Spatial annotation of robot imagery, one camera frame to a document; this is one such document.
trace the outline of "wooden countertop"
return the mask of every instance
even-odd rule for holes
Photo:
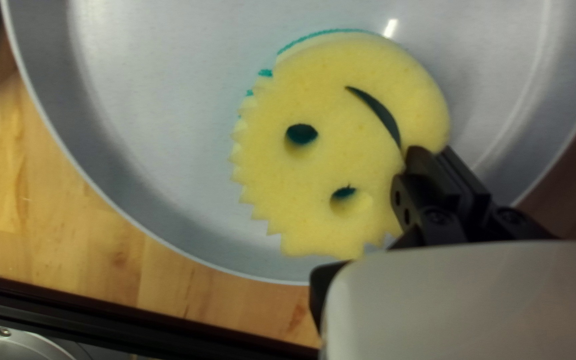
[[[0,18],[0,276],[316,347],[308,289],[184,258],[101,200],[61,153]]]

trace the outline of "sponge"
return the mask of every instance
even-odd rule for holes
[[[391,114],[399,139],[354,90]],[[390,184],[405,149],[438,152],[449,134],[446,103],[424,68],[396,43],[357,29],[283,48],[239,115],[232,179],[290,256],[357,258],[364,243],[400,235]]]

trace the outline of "sponge eye hole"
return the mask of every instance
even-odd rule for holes
[[[292,125],[286,130],[286,138],[297,146],[304,146],[315,141],[318,135],[317,130],[308,124]]]

